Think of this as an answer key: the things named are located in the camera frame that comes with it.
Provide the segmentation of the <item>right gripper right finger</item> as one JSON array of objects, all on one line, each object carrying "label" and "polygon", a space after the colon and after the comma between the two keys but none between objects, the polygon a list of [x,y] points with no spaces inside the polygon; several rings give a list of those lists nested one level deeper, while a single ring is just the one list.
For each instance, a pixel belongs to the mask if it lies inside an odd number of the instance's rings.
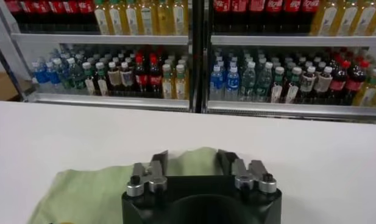
[{"label": "right gripper right finger", "polygon": [[222,174],[234,177],[234,185],[239,191],[257,188],[265,194],[277,192],[277,180],[266,170],[261,160],[252,160],[246,167],[244,160],[236,153],[225,150],[218,150],[216,159]]}]

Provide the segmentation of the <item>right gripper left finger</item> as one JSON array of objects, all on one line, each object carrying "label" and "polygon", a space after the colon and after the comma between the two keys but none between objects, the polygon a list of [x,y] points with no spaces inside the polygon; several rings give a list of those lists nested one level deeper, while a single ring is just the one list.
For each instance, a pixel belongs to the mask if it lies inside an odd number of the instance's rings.
[{"label": "right gripper left finger", "polygon": [[165,175],[167,163],[167,150],[154,154],[147,169],[142,163],[135,163],[126,186],[126,194],[129,197],[140,197],[146,189],[153,194],[166,191],[168,185],[168,179]]}]

